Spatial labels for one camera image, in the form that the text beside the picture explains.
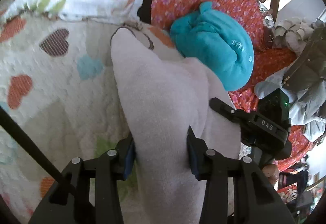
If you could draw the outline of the bare right hand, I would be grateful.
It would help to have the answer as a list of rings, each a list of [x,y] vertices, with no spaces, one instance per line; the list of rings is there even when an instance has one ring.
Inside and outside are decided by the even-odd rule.
[[[262,172],[268,178],[271,185],[275,185],[280,176],[280,172],[275,164],[268,164],[263,167]]]

